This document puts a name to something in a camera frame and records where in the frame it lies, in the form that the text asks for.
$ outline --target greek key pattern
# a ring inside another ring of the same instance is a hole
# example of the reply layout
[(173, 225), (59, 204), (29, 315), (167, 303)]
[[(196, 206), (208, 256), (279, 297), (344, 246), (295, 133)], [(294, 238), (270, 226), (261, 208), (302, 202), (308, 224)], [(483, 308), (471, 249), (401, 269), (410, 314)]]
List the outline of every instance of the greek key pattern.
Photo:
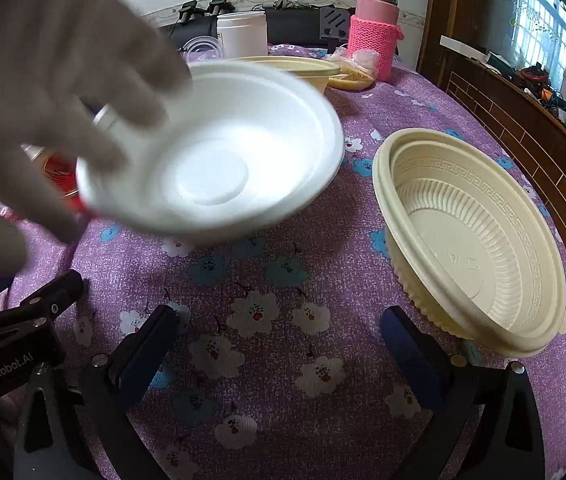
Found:
[(508, 202), (498, 193), (489, 183), (483, 180), (480, 176), (472, 173), (467, 168), (460, 166), (455, 162), (450, 160), (445, 160), (444, 158), (437, 158), (434, 156), (417, 156), (410, 158), (404, 163), (399, 165), (399, 173), (404, 173), (413, 168), (434, 168), (436, 170), (447, 171), (447, 173), (454, 174), (461, 178), (464, 178), (467, 182), (472, 184), (476, 189), (480, 190), (483, 194), (488, 196), (493, 203), (495, 203), (498, 208), (505, 214), (509, 223), (516, 231), (518, 238), (523, 243), (525, 248), (525, 253), (527, 254), (527, 259), (529, 261), (530, 273), (532, 275), (532, 299), (530, 305), (530, 311), (522, 325), (522, 328), (526, 328), (536, 317), (538, 309), (541, 305), (541, 267), (538, 262), (538, 256), (534, 245), (529, 237), (529, 234), (525, 230), (523, 223), (512, 209)]

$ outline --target hand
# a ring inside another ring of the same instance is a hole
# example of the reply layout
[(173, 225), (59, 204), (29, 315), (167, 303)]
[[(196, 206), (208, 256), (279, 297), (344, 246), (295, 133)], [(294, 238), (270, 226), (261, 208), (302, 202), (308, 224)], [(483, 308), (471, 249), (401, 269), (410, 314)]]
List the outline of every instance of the hand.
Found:
[[(188, 78), (176, 50), (118, 0), (0, 0), (0, 201), (73, 241), (74, 216), (21, 143), (113, 169), (125, 155), (79, 97), (150, 125), (165, 114), (155, 91)], [(0, 274), (15, 274), (26, 259), (22, 235), (0, 218)]]

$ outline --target white plastic jar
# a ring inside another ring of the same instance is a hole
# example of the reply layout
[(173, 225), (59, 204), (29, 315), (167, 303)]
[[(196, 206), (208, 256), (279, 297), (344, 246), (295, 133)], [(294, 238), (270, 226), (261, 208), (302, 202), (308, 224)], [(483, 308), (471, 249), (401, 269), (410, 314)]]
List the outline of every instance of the white plastic jar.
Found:
[(268, 22), (263, 10), (221, 14), (216, 31), (225, 59), (268, 54)]

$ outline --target thermos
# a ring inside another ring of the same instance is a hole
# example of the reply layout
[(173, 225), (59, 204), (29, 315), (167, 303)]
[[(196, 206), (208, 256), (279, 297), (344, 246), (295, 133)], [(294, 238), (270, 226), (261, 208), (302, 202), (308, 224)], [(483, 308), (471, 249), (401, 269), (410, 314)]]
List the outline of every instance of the thermos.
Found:
[(396, 25), (399, 17), (398, 0), (357, 0), (356, 16), (361, 20)]

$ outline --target bowl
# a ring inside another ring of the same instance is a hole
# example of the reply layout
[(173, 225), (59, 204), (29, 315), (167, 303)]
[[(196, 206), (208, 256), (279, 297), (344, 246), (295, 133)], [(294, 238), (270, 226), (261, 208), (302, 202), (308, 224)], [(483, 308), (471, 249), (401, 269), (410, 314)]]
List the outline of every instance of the bowl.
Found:
[(495, 161), (462, 140), (409, 128), (381, 145), (372, 176), (394, 271), (435, 325), (520, 357), (564, 327), (554, 237)]
[(139, 230), (211, 244), (281, 221), (330, 183), (344, 138), (325, 97), (258, 64), (189, 69), (191, 89), (162, 98), (169, 121), (156, 130), (140, 130), (109, 107), (96, 116), (130, 161), (105, 174), (78, 160), (89, 209)]
[(340, 74), (340, 67), (337, 64), (309, 57), (253, 56), (241, 57), (238, 61), (259, 63), (279, 70), (286, 70), (307, 81), (320, 93), (325, 92), (325, 87), (331, 76)]

